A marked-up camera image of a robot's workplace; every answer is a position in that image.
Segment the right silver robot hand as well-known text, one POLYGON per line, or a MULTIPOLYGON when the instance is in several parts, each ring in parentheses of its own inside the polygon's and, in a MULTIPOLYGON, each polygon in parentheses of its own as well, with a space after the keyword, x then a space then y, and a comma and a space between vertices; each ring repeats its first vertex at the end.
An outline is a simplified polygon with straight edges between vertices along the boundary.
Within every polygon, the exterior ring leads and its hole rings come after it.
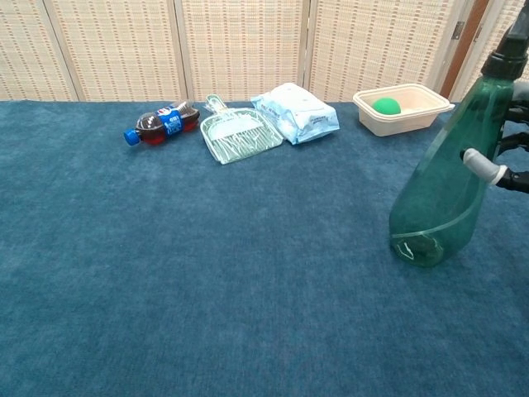
MULTIPOLYGON (((528 125, 528 82, 514 84, 512 99, 504 121, 528 125)), ((498 154, 523 148, 528 151, 528 131, 503 137, 498 143, 498 154)), ((497 165, 474 148, 465 148, 460 152, 463 164, 487 184, 500 188, 528 193, 528 172, 517 172, 506 165, 497 165)))

